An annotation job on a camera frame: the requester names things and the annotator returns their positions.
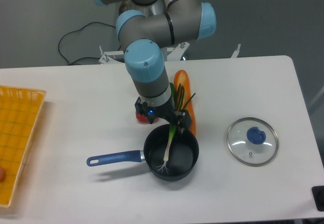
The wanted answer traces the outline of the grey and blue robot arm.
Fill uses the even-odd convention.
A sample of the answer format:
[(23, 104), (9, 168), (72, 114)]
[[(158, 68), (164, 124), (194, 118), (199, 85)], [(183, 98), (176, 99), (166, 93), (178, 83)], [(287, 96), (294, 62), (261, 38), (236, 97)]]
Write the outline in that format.
[(177, 109), (173, 99), (162, 49), (211, 36), (216, 14), (199, 0), (94, 0), (99, 5), (131, 1), (135, 7), (121, 13), (116, 34), (124, 51), (126, 69), (139, 98), (136, 112), (149, 123), (162, 118), (189, 128), (189, 113)]

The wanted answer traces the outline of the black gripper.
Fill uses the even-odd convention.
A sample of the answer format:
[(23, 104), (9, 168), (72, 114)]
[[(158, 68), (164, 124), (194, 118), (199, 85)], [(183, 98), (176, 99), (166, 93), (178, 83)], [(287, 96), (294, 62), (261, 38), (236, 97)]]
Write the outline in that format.
[(186, 109), (175, 109), (172, 96), (165, 104), (160, 106), (149, 106), (147, 102), (142, 102), (141, 98), (138, 97), (135, 102), (135, 111), (148, 118), (151, 124), (155, 122), (156, 118), (161, 118), (170, 124), (177, 125), (181, 133), (190, 128), (189, 111)]

